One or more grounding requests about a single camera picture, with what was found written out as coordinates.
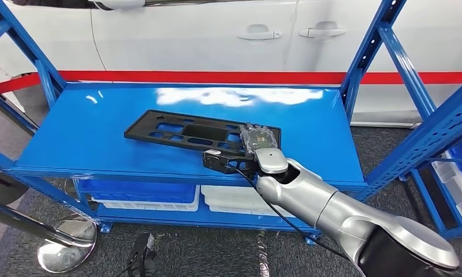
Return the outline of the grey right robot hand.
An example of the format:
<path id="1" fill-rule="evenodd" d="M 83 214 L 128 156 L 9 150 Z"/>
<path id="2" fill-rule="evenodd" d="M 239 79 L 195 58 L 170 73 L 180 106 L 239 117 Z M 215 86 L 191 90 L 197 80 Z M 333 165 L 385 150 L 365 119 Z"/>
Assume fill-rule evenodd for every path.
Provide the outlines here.
<path id="1" fill-rule="evenodd" d="M 267 126 L 248 122 L 239 125 L 239 129 L 246 155 L 254 155 L 257 149 L 278 148 L 277 139 Z"/>

